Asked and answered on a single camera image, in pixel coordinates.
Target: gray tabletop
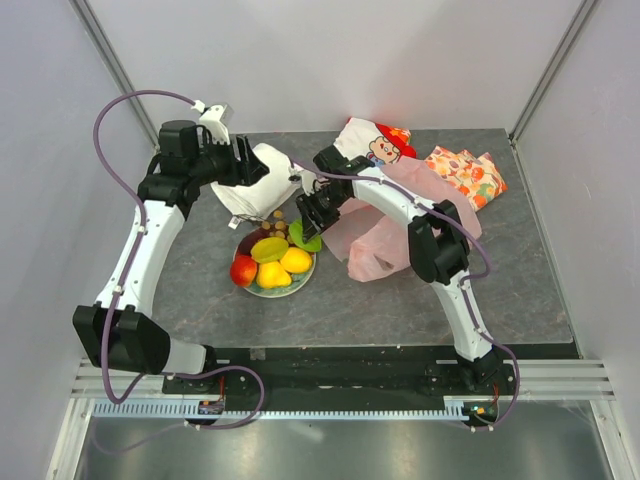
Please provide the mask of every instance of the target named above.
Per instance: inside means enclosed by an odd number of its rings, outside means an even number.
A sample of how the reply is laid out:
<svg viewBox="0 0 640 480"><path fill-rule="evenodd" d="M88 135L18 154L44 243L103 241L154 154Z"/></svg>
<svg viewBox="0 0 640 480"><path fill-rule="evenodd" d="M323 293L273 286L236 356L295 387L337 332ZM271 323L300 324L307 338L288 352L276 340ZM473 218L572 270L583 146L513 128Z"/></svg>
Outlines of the gray tabletop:
<svg viewBox="0 0 640 480"><path fill-rule="evenodd" d="M249 135L301 161L330 145L337 132ZM504 130L414 131L412 145L425 158L435 145L475 155L489 152L509 191L478 212L495 272L473 284L485 323L507 343L571 340L567 318ZM290 200L287 218L296 218ZM229 212L209 188L193 207L164 266L154 320L187 341L217 347L395 345L453 343L432 289L408 268L359 283L328 251L309 283L281 299L262 299L229 279L235 247L252 227L227 227ZM482 268L471 254L471 270Z"/></svg>

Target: cable clip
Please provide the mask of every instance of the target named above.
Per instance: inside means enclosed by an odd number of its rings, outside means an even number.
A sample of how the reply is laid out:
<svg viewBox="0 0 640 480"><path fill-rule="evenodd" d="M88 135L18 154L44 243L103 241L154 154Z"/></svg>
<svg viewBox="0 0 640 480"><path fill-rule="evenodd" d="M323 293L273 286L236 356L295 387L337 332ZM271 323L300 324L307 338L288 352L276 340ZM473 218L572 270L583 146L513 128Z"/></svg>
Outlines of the cable clip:
<svg viewBox="0 0 640 480"><path fill-rule="evenodd" d="M206 109L207 106L200 100L196 100L196 102L191 106L191 110L195 110L198 113L204 113Z"/></svg>

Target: green leaf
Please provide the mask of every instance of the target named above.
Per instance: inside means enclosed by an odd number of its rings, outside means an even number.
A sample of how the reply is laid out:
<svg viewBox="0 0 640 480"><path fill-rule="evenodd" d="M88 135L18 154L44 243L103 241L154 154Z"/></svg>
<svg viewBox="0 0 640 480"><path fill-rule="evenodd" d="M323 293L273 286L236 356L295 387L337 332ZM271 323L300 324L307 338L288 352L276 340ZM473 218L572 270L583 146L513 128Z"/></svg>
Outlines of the green leaf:
<svg viewBox="0 0 640 480"><path fill-rule="evenodd" d="M305 243L302 239L302 219L298 218L289 225L289 235L296 247L301 248L307 252L315 253L322 249L322 237L316 235L308 243Z"/></svg>

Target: red apple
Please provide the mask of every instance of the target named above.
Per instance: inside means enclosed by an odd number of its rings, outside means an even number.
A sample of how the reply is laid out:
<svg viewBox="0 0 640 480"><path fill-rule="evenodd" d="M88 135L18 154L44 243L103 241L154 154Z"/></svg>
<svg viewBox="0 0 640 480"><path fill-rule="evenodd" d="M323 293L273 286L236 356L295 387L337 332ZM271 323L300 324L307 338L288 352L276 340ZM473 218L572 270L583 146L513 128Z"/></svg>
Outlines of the red apple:
<svg viewBox="0 0 640 480"><path fill-rule="evenodd" d="M239 287L248 287L258 274L258 264L248 255L236 255L231 264L231 281Z"/></svg>

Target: pink plastic bag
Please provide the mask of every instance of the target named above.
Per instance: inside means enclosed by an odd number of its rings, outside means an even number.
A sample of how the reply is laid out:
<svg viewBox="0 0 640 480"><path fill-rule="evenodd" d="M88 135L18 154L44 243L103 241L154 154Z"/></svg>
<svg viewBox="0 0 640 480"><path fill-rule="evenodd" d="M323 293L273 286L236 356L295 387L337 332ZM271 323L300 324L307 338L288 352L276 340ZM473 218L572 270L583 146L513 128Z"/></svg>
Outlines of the pink plastic bag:
<svg viewBox="0 0 640 480"><path fill-rule="evenodd" d="M380 168L391 180L416 195L434 202L453 202L462 225L475 238L480 237L480 222L467 198L425 162L401 157L398 163ZM349 259L349 276L359 282L384 278L409 266L406 225L396 223L360 200L346 202L340 208L340 220L322 238L338 260Z"/></svg>

